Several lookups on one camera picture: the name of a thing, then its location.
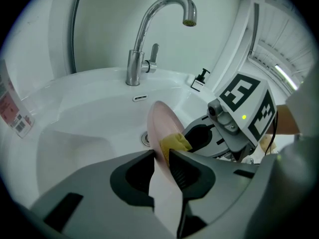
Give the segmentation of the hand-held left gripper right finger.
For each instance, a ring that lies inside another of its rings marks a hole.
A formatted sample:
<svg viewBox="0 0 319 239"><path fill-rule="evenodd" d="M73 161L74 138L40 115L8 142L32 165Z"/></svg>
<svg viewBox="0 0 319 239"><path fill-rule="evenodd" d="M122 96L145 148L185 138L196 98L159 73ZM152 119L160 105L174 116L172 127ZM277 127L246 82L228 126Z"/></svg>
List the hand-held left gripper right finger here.
<svg viewBox="0 0 319 239"><path fill-rule="evenodd" d="M169 169L182 192L177 238L216 222L244 193L257 166L170 150Z"/></svg>

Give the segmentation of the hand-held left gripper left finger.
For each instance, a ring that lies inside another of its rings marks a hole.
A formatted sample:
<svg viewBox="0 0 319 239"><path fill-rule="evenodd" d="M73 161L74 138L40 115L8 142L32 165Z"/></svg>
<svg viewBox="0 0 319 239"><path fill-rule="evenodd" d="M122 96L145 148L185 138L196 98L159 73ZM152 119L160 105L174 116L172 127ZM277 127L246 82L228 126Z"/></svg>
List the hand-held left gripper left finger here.
<svg viewBox="0 0 319 239"><path fill-rule="evenodd" d="M85 166L32 206L45 236L158 236L152 150Z"/></svg>

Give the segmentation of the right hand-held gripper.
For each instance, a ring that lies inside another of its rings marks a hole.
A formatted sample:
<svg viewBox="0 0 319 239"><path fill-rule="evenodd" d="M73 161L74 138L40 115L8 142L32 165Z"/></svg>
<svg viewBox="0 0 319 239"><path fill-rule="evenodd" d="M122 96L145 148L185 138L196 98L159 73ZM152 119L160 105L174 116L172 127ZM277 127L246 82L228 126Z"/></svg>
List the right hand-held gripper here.
<svg viewBox="0 0 319 239"><path fill-rule="evenodd" d="M183 135L192 153L217 158L227 152L237 162L251 155L278 112L266 80L236 73L215 93L207 114L190 123Z"/></svg>

